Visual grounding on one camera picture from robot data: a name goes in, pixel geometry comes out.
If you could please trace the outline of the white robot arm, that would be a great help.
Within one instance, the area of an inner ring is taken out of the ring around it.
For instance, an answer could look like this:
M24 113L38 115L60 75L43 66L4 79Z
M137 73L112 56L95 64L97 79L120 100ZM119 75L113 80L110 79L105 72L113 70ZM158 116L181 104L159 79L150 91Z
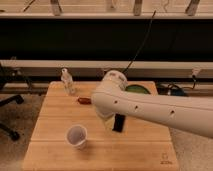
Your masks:
M108 71L93 90L97 114L123 114L213 139L213 99L127 92L126 76Z

